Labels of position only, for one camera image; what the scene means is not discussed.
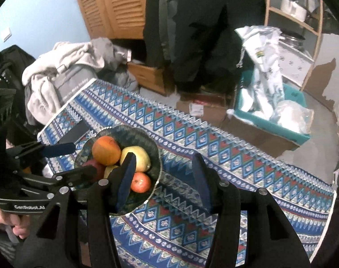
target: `table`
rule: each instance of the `table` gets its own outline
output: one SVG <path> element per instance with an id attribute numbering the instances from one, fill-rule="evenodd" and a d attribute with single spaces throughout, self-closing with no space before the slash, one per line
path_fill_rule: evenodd
<path id="1" fill-rule="evenodd" d="M 159 146 L 163 173 L 152 198 L 130 214 L 111 217 L 120 258 L 133 267 L 204 267 L 217 215 L 208 214 L 195 190 L 191 157 L 237 187 L 268 189 L 311 256 L 329 220 L 334 192 L 309 173 L 277 161 L 239 138 L 164 104 L 101 80 L 90 81 L 38 135 L 55 144 L 77 122 L 91 130 L 74 154 L 48 159 L 52 172 L 72 169 L 85 142 L 107 126 L 141 128 Z M 245 260 L 247 217 L 241 214 L 237 265 Z"/>

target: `drawstring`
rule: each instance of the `drawstring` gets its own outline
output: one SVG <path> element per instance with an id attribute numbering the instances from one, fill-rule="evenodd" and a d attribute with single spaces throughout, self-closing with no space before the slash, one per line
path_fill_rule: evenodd
<path id="1" fill-rule="evenodd" d="M 237 64 L 237 68 L 242 68 L 243 67 L 244 55 L 245 55 L 245 48 L 244 48 L 244 46 L 242 46 L 241 47 L 241 52 L 240 52 L 240 61 Z"/>

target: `light blue wall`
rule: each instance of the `light blue wall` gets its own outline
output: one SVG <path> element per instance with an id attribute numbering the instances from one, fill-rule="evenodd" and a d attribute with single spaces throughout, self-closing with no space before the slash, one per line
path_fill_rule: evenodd
<path id="1" fill-rule="evenodd" d="M 7 27 L 12 36 L 3 42 Z M 0 8 L 0 50 L 17 44 L 37 58 L 58 41 L 89 40 L 77 0 L 6 0 Z"/>

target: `light switch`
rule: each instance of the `light switch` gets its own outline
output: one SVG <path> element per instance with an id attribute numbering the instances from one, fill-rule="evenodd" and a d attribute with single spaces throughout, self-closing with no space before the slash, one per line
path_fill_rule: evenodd
<path id="1" fill-rule="evenodd" d="M 3 42 L 6 42 L 6 40 L 12 36 L 11 29 L 7 27 L 5 30 L 1 31 L 1 38 Z"/>

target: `louvered door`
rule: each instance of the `louvered door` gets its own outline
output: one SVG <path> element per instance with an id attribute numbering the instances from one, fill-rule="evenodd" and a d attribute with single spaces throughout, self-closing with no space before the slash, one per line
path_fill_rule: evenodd
<path id="1" fill-rule="evenodd" d="M 143 39 L 146 0 L 105 0 L 112 36 L 109 38 Z"/>
<path id="2" fill-rule="evenodd" d="M 104 0 L 78 0 L 78 4 L 91 38 L 113 35 Z"/>

